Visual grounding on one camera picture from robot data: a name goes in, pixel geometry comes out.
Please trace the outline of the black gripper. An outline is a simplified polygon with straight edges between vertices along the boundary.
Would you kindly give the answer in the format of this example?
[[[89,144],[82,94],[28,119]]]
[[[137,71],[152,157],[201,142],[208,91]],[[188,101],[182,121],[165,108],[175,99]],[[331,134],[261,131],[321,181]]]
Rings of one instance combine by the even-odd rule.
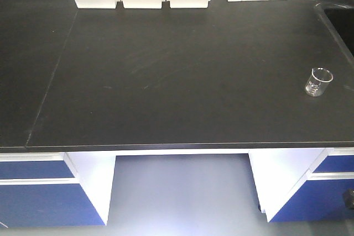
[[[342,198],[347,209],[354,209],[354,192],[349,188],[342,194]]]

